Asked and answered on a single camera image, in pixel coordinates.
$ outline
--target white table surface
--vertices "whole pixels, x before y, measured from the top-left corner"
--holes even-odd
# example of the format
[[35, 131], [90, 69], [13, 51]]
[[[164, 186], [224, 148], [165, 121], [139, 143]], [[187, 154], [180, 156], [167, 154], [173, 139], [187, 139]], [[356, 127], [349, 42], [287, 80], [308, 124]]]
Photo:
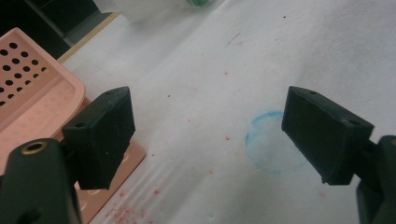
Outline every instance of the white table surface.
[[64, 63], [93, 99], [132, 91], [147, 157], [92, 223], [359, 223], [280, 123], [288, 86], [396, 131], [396, 1], [225, 0], [118, 16]]

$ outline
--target black plastic part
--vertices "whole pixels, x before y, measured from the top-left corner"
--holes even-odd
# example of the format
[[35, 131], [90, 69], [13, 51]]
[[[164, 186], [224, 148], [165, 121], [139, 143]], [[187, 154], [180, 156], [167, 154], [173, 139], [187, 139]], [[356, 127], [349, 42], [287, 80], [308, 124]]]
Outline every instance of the black plastic part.
[[374, 126], [323, 95], [289, 87], [282, 130], [329, 185], [348, 185]]
[[[44, 149], [22, 154], [29, 146]], [[0, 191], [0, 223], [54, 221], [81, 223], [77, 196], [67, 179], [59, 143], [37, 139], [17, 147], [8, 157]]]
[[356, 196], [361, 224], [372, 223], [378, 208], [384, 200], [383, 195], [378, 191], [370, 189], [361, 181], [356, 189]]
[[384, 201], [378, 208], [373, 224], [396, 223], [396, 136], [383, 136], [375, 155]]
[[128, 87], [107, 91], [62, 128], [67, 148], [78, 152], [81, 189], [108, 189], [134, 134]]

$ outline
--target green object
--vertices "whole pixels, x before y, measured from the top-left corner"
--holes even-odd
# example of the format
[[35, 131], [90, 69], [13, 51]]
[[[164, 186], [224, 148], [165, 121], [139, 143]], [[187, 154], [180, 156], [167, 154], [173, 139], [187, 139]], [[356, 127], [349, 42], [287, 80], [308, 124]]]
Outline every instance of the green object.
[[206, 7], [209, 5], [210, 0], [187, 0], [193, 7]]

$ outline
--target blue ink circle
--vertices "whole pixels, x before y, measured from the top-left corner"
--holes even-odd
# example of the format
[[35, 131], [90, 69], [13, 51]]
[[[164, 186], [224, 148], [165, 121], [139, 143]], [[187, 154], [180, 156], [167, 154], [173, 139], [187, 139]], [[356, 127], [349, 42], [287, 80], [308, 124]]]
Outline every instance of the blue ink circle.
[[246, 155], [259, 169], [272, 175], [297, 171], [306, 158], [282, 132], [283, 112], [272, 111], [250, 122], [245, 139]]

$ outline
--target paper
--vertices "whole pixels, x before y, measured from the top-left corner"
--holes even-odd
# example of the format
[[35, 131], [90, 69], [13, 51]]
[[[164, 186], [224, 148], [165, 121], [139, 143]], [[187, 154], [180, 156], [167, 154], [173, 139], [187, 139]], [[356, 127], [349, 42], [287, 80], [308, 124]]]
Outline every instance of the paper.
[[117, 17], [64, 65], [89, 98], [128, 85], [147, 157], [92, 223], [358, 223], [355, 189], [280, 131], [288, 86], [395, 134], [396, 2], [215, 2]]

